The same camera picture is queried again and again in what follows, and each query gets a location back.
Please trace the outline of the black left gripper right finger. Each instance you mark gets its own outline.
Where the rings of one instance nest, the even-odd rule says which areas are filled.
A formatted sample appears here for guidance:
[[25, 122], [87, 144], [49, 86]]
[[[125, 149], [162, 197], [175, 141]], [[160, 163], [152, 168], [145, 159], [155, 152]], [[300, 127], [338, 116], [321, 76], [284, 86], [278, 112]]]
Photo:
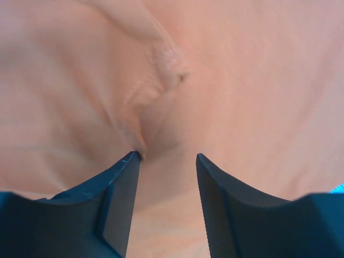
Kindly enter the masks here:
[[289, 201], [225, 173], [203, 154], [196, 167], [211, 257], [343, 257], [343, 194]]

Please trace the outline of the orange t shirt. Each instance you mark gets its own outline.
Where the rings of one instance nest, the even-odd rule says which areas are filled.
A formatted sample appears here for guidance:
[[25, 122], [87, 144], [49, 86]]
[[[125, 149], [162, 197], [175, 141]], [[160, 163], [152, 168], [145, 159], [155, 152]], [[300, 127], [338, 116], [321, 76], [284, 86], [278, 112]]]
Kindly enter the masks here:
[[294, 199], [343, 182], [343, 1], [1, 1], [1, 189], [144, 154], [128, 257], [209, 257], [203, 153]]

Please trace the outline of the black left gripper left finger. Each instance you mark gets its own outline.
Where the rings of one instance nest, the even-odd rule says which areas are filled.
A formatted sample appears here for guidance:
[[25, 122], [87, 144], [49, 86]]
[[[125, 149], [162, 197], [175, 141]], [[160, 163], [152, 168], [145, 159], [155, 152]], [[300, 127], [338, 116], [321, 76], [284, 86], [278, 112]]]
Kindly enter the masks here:
[[1, 257], [125, 257], [140, 155], [51, 199], [1, 193]]

